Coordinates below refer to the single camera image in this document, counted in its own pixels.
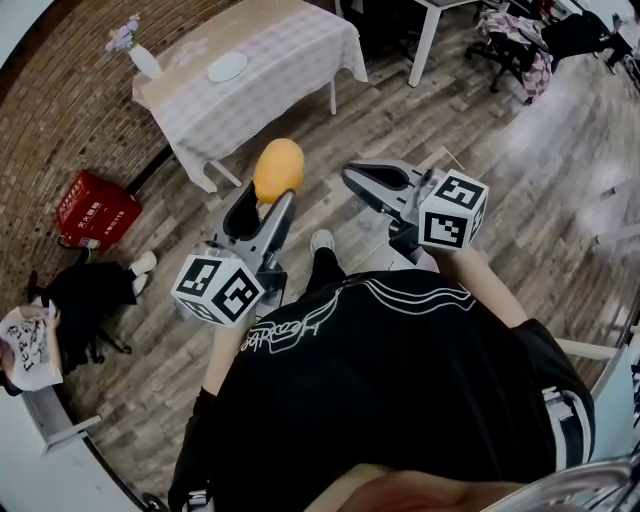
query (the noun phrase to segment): brick wall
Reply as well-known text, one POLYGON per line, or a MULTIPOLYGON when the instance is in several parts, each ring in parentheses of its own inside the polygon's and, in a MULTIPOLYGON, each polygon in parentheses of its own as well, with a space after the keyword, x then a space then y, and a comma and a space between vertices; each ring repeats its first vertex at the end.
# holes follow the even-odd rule
POLYGON ((55 208, 77 172, 127 185, 166 144, 130 99, 130 59, 104 51, 109 29, 140 12, 157 54, 234 2, 58 0, 27 33, 0 70, 0 314, 32 269, 46 283, 75 259, 57 246, 55 208))

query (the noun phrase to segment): white cube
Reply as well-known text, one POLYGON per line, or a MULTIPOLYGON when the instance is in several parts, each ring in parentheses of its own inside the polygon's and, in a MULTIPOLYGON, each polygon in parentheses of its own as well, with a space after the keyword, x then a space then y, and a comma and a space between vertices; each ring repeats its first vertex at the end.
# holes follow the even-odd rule
POLYGON ((420 244, 463 249, 476 236, 487 208, 489 187, 451 170, 419 206, 420 244))
POLYGON ((258 302, 264 289, 242 260, 192 254, 171 295, 202 320, 234 326, 258 302))

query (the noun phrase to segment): black shirt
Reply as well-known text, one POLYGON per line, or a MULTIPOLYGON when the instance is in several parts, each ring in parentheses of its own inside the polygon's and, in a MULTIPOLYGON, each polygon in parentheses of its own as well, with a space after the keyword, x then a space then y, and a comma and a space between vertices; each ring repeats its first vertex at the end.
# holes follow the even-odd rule
POLYGON ((553 385, 593 423, 537 321, 509 329, 440 274, 353 276, 250 329, 218 396, 196 402, 169 503, 208 486, 216 512, 300 512, 358 463, 530 482, 555 468, 553 385))

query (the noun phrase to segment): red box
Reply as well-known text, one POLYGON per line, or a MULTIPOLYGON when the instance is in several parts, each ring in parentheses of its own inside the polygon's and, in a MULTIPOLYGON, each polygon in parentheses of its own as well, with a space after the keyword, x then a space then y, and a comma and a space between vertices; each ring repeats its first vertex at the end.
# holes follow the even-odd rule
POLYGON ((67 245, 106 250, 122 238, 141 211, 124 189, 82 171, 58 205, 56 216, 67 245))

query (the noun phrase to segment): white vase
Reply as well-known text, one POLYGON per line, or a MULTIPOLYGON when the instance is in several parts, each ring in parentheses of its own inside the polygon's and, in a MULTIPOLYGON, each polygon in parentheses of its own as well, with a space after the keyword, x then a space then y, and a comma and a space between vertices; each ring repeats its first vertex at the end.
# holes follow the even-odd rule
POLYGON ((139 44, 129 50, 129 57, 138 69, 151 80, 162 76, 162 68, 156 58, 139 44))

